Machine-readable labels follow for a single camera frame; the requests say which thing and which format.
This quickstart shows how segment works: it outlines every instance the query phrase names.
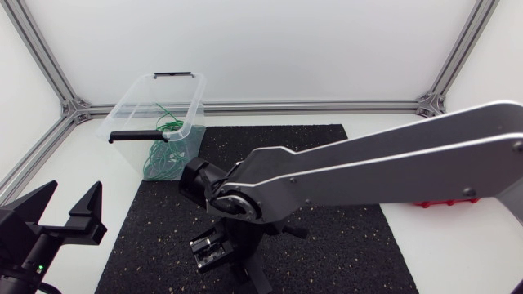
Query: green wire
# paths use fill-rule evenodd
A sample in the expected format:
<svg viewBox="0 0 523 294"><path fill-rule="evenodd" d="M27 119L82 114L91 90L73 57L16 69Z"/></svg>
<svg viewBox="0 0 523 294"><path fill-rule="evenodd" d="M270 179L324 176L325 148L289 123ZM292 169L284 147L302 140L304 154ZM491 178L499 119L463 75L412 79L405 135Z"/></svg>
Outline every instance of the green wire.
<svg viewBox="0 0 523 294"><path fill-rule="evenodd" d="M156 104L165 114L156 121L157 131L178 131L183 126L183 121L177 119L162 105ZM174 119L159 126L160 121L166 117ZM172 180L179 176L183 167L189 161L187 150L182 140L163 142L155 141L149 149L149 157L145 160L143 172L146 180Z"/></svg>

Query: bolt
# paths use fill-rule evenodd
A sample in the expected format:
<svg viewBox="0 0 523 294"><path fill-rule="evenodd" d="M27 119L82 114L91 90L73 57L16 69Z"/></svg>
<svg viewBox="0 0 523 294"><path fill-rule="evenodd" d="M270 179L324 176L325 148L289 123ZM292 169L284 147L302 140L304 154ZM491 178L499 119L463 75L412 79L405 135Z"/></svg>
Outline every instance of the bolt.
<svg viewBox="0 0 523 294"><path fill-rule="evenodd" d="M476 196L476 191L473 188L466 188L463 190L463 196L474 197Z"/></svg>
<svg viewBox="0 0 523 294"><path fill-rule="evenodd" d="M512 146L512 150L517 153L523 153L523 142L517 141L516 143L514 143L514 145Z"/></svg>

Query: white wall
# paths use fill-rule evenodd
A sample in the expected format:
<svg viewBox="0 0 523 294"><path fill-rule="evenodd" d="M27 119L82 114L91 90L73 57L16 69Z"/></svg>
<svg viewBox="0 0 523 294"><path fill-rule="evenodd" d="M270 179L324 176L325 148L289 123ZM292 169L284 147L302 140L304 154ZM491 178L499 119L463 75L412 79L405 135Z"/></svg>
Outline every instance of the white wall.
<svg viewBox="0 0 523 294"><path fill-rule="evenodd" d="M450 88L449 111L494 100L523 103L523 1L501 0Z"/></svg>
<svg viewBox="0 0 523 294"><path fill-rule="evenodd" d="M205 74L206 100L425 93L476 0L27 0L77 94L115 103L142 74Z"/></svg>
<svg viewBox="0 0 523 294"><path fill-rule="evenodd" d="M0 8L0 179L60 118L60 102Z"/></svg>

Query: red part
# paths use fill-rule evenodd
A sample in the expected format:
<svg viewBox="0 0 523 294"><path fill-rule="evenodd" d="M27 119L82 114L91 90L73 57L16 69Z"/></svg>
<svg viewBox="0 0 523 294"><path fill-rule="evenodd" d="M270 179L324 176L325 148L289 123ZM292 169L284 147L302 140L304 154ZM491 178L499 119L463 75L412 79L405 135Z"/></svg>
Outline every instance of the red part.
<svg viewBox="0 0 523 294"><path fill-rule="evenodd" d="M423 201L423 202L416 202L414 203L414 205L418 205L418 206L421 206L423 208L429 208L431 205L435 205L435 204L447 204L449 206L452 206L454 205L455 203L460 203L460 202L470 202L470 203L476 203L480 201L479 198L470 198L470 199L460 199L460 200L456 200L456 199L451 199L451 200L445 200L445 201Z"/></svg>

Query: clear plastic bin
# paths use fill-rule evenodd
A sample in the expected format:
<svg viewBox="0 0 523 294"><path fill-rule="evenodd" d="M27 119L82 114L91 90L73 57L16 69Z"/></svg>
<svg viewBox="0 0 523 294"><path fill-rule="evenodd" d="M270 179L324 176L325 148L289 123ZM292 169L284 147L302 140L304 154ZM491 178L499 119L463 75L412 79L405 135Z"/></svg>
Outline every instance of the clear plastic bin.
<svg viewBox="0 0 523 294"><path fill-rule="evenodd" d="M199 73L155 73L138 78L96 131L144 180L179 180L198 156L205 133Z"/></svg>

